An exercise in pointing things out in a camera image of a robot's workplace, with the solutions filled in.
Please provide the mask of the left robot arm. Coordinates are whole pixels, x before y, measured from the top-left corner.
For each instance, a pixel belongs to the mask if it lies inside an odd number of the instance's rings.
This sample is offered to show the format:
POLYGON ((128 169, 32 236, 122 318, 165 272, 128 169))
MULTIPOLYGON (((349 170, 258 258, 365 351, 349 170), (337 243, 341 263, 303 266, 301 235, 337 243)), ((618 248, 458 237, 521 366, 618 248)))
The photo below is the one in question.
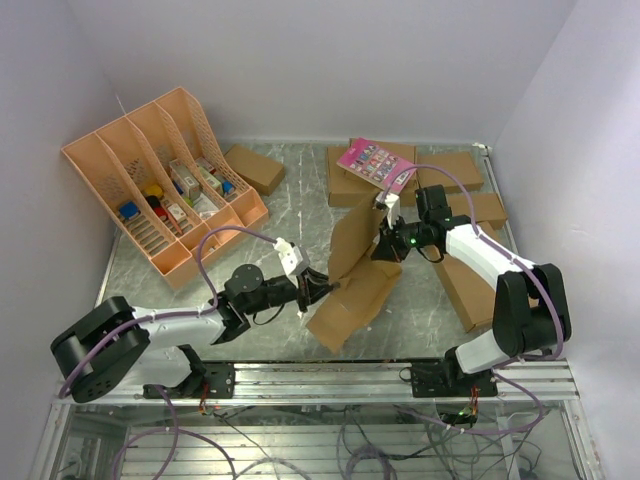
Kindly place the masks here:
POLYGON ((296 303, 306 312, 338 286, 312 268, 267 279, 243 264, 201 307, 154 310, 110 297, 52 341, 64 377, 59 396, 83 404, 120 387, 158 385, 173 397, 193 397, 211 384, 198 349, 235 340, 263 311, 296 303))

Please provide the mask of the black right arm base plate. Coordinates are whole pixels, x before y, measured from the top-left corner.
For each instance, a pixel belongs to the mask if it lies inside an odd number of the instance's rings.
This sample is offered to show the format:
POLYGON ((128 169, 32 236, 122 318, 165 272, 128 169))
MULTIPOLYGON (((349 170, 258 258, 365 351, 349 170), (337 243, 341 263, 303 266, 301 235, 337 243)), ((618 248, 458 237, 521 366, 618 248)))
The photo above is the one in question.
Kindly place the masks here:
POLYGON ((409 367, 414 398, 470 397, 476 387, 479 397, 495 397, 497 386, 489 370, 466 374, 453 361, 424 359, 409 367))

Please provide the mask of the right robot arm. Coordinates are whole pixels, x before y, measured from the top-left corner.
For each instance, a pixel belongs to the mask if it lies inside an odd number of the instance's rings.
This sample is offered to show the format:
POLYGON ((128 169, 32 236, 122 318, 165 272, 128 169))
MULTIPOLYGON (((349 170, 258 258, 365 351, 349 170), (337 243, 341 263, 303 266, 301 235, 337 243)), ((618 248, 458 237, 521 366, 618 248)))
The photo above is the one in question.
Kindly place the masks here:
POLYGON ((408 223, 397 195, 376 196, 374 205, 386 216, 373 259, 400 263, 411 251, 433 247, 441 259, 460 261, 492 289, 494 310, 487 332, 449 349, 440 360, 411 365, 413 389, 459 396, 490 380, 494 367, 557 358, 572 334, 559 268, 520 257, 489 237, 471 214, 454 214, 440 185, 416 190, 415 198, 418 219, 408 223))

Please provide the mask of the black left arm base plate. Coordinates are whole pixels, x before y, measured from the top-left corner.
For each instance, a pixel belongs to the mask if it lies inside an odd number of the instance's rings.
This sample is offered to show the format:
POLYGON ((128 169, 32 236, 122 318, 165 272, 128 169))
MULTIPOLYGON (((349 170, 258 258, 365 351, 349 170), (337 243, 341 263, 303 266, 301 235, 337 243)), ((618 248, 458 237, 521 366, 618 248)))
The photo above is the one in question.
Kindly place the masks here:
POLYGON ((228 362, 196 362, 171 368, 143 384, 144 399, 160 399, 156 385, 174 399, 230 399, 234 393, 235 368, 228 362))

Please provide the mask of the cardboard box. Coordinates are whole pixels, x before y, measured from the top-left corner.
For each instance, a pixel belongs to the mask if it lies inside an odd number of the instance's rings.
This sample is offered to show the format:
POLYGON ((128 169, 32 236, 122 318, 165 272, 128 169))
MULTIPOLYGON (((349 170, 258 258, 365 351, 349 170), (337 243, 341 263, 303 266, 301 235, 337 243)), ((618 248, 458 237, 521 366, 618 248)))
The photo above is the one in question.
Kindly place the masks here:
POLYGON ((379 314, 402 274, 400 264, 371 258, 379 225, 386 219, 386 212, 375 206, 376 197, 365 196, 334 226, 327 267, 329 282, 338 288, 306 324, 334 354, 379 314))

